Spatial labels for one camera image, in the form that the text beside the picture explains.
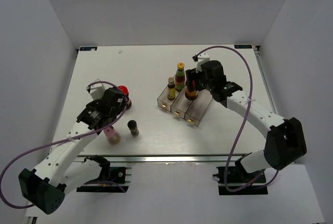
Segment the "green label sauce bottle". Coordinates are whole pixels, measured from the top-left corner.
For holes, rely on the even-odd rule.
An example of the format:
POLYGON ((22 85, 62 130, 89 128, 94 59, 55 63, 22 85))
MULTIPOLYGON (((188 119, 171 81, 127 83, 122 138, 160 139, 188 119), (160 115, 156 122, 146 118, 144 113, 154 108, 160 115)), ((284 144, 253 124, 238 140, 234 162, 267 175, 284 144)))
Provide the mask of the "green label sauce bottle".
POLYGON ((185 86, 185 65, 180 62, 177 64, 177 71, 175 75, 175 89, 181 91, 185 86))

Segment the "small yellow label bottle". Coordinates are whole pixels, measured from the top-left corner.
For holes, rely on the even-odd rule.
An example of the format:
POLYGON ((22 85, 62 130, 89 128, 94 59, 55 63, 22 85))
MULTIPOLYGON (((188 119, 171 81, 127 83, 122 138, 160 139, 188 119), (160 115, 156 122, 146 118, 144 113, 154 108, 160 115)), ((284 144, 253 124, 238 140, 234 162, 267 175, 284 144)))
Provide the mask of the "small yellow label bottle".
POLYGON ((167 98, 169 100, 175 99, 175 81, 173 77, 168 78, 168 93, 167 98))

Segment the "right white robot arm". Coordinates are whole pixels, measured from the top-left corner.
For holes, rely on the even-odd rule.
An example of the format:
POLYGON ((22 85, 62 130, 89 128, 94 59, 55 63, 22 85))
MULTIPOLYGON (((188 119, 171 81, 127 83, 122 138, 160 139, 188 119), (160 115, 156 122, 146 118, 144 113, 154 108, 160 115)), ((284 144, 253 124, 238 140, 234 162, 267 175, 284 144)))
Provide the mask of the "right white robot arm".
POLYGON ((301 122, 295 117, 286 119, 250 100, 241 86, 227 80, 219 61, 207 61, 200 70, 189 69, 185 74, 189 91, 207 90, 216 102, 242 116, 266 139, 264 149, 235 162, 238 180, 246 182, 255 172, 267 168, 280 171, 306 155, 301 122))

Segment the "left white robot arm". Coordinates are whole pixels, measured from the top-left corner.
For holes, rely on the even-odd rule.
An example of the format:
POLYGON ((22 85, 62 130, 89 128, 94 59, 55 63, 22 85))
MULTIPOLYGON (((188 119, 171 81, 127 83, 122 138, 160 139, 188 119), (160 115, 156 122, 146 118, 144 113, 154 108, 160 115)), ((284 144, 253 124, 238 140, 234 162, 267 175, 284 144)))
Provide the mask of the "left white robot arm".
POLYGON ((89 143, 122 116, 126 103, 127 95, 117 88, 106 89, 99 99, 88 103, 68 132, 68 141, 53 148, 32 170, 24 169, 19 174, 23 197, 49 215, 81 185, 106 181, 110 163, 102 156, 90 156, 73 170, 69 167, 89 143))

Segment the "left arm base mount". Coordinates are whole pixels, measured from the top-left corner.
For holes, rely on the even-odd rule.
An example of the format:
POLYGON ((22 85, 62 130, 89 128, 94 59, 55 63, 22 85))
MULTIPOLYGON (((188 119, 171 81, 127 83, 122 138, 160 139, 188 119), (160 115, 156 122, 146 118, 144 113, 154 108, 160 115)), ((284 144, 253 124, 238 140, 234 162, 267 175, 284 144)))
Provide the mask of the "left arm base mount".
POLYGON ((90 180, 76 189, 85 193, 126 193, 131 182, 132 169, 130 167, 112 165, 101 156, 85 157, 82 162, 95 162, 101 167, 96 179, 90 180))

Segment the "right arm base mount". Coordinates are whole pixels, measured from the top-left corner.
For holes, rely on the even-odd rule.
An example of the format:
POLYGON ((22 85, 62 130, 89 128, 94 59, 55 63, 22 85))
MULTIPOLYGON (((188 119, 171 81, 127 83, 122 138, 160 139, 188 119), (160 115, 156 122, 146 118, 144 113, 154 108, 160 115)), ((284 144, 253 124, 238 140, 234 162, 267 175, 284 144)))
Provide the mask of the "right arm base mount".
POLYGON ((219 161, 216 165, 216 172, 212 175, 212 179, 217 182, 219 195, 220 196, 231 196, 231 195, 267 195, 267 183, 265 173, 261 173, 260 171, 254 172, 251 174, 244 174, 238 167, 236 167, 235 162, 243 158, 245 154, 242 156, 233 156, 229 167, 227 168, 227 185, 231 190, 237 189, 239 187, 244 186, 249 183, 252 179, 254 179, 257 175, 260 177, 246 188, 237 191, 237 192, 229 192, 224 183, 224 172, 226 168, 226 158, 223 161, 219 161))

